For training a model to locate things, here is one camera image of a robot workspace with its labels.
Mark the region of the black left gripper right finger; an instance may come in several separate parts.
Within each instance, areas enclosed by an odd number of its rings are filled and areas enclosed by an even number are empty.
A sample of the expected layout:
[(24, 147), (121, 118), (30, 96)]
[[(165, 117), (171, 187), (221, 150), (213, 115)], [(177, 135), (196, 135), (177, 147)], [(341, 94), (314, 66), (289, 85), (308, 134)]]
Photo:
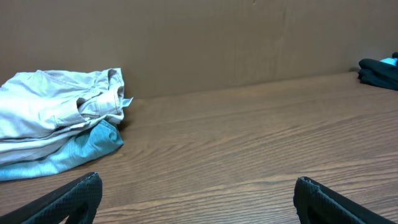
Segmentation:
[(301, 224), (395, 224), (309, 177), (297, 179), (293, 202)]

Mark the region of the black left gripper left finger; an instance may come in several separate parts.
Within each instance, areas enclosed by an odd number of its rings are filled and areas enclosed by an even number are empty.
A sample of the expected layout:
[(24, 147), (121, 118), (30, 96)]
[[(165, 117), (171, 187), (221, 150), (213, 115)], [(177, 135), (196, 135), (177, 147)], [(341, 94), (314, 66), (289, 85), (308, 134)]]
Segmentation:
[(1, 216), (1, 223), (92, 223), (102, 199), (103, 182), (89, 172)]

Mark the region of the black t-shirt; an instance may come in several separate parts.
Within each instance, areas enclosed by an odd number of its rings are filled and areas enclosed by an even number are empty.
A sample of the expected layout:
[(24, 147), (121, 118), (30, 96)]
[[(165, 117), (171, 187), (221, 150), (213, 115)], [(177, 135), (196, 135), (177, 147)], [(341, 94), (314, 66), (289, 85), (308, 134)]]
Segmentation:
[[(392, 54), (392, 58), (397, 58), (397, 52)], [(397, 65), (364, 58), (359, 61), (359, 66), (360, 83), (397, 91)]]

